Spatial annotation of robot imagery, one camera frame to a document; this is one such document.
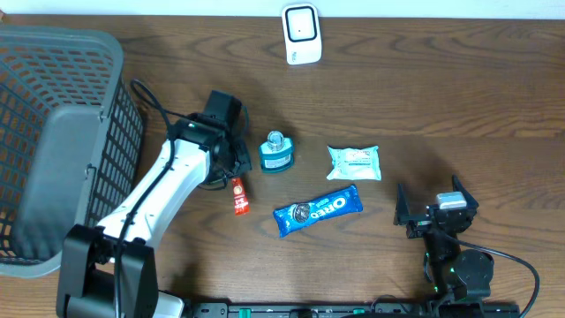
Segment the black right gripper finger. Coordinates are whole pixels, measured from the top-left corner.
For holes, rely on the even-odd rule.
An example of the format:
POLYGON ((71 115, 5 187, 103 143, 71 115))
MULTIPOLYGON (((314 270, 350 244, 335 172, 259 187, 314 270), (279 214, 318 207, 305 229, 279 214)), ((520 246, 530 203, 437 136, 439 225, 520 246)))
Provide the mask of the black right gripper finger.
POLYGON ((410 207, 406 200, 403 186, 397 185, 394 225, 406 225, 410 220, 410 207))
POLYGON ((452 186, 455 192, 460 192, 467 202, 467 209, 477 209, 478 202, 474 197, 464 188, 463 184, 457 177, 457 175, 452 176, 452 186))

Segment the red Nescafe coffee stick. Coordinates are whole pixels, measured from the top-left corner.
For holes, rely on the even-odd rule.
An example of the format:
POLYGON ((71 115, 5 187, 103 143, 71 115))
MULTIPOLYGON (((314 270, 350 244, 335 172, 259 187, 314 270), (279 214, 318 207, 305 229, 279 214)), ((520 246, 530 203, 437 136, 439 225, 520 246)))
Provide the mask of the red Nescafe coffee stick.
POLYGON ((250 208, 242 178, 233 178, 231 184, 234 196, 235 215, 244 215, 250 211, 250 208))

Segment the teal lidded small jar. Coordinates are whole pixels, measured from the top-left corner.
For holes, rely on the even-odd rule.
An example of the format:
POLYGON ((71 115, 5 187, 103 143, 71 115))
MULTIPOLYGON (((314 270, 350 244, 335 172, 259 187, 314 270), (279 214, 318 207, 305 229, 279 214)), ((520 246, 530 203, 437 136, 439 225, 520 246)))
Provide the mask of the teal lidded small jar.
POLYGON ((265 173, 278 173, 294 164, 294 144, 290 137, 271 131, 259 146, 260 167, 265 173))

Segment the mint green wipes packet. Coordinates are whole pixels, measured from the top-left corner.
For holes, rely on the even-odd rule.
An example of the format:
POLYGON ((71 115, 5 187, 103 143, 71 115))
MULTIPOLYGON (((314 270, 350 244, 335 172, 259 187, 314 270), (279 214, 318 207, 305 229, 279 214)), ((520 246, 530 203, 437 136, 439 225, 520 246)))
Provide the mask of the mint green wipes packet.
POLYGON ((328 147, 333 169, 327 180, 381 181, 379 147, 332 148, 328 147))

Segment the blue Oreo cookie pack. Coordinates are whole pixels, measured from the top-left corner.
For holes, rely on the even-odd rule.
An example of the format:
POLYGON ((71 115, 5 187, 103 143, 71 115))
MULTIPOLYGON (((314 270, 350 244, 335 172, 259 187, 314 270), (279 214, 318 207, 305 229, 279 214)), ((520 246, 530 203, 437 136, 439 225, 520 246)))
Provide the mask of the blue Oreo cookie pack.
POLYGON ((279 229, 279 237, 284 238, 319 221, 362 212, 363 209, 357 187, 350 185, 310 201, 277 208, 273 217, 279 229))

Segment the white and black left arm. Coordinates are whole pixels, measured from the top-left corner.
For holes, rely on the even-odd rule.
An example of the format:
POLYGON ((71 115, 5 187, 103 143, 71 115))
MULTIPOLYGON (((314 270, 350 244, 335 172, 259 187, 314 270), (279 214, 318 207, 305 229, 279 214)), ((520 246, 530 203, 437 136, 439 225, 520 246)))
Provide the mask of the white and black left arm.
POLYGON ((187 317, 189 301, 158 287, 155 250, 188 196, 222 189, 251 170, 243 134, 248 113, 235 96, 212 91, 201 113, 169 120, 138 79, 132 92, 158 110, 166 140, 129 196, 94 228, 75 225, 63 243, 56 313, 60 317, 187 317))

